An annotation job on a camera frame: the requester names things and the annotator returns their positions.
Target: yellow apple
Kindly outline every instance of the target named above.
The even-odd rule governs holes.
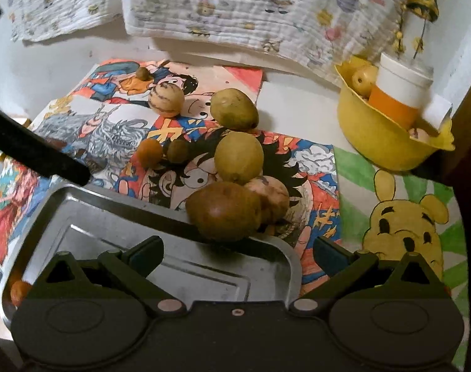
[[[353,90],[358,95],[369,98],[371,88],[375,84],[378,72],[379,69],[372,65],[367,65],[356,70],[351,79]]]

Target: yellow bowl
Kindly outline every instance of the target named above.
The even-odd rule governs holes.
[[[412,138],[409,133],[375,108],[354,90],[351,78],[356,69],[368,61],[352,57],[335,67],[344,81],[339,95],[337,115],[342,132],[360,154],[374,164],[391,171],[409,171],[420,165],[437,150],[453,151],[455,140],[451,134],[451,119],[437,132],[427,123],[416,125],[429,134],[428,142]]]

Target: pooh's eyebrow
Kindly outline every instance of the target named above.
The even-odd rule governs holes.
[[[425,214],[425,213],[422,213],[422,219],[426,219],[426,220],[427,220],[428,222],[430,222],[432,225],[435,225],[435,224],[433,223],[433,221],[430,219],[430,217],[429,217],[427,214]]]
[[[394,212],[393,207],[385,207],[385,208],[382,210],[382,212],[381,212],[380,215],[384,215],[384,214],[387,214],[387,213],[393,213],[393,212]]]

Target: pooh's ear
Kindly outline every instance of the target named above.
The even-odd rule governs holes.
[[[449,221],[450,215],[446,206],[435,195],[427,194],[420,200],[420,205],[425,208],[438,224]]]
[[[379,201],[389,201],[394,198],[396,181],[394,176],[385,170],[378,170],[374,176],[375,194]]]

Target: metal tray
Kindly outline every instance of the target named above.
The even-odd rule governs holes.
[[[94,186],[61,184],[48,192],[16,244],[0,283],[0,315],[10,324],[15,307],[10,286],[33,283],[56,252],[93,259],[110,249],[127,250],[158,235],[164,260],[147,278],[184,301],[283,300],[299,294],[301,265],[276,237],[258,235],[229,246],[202,242],[184,212]]]

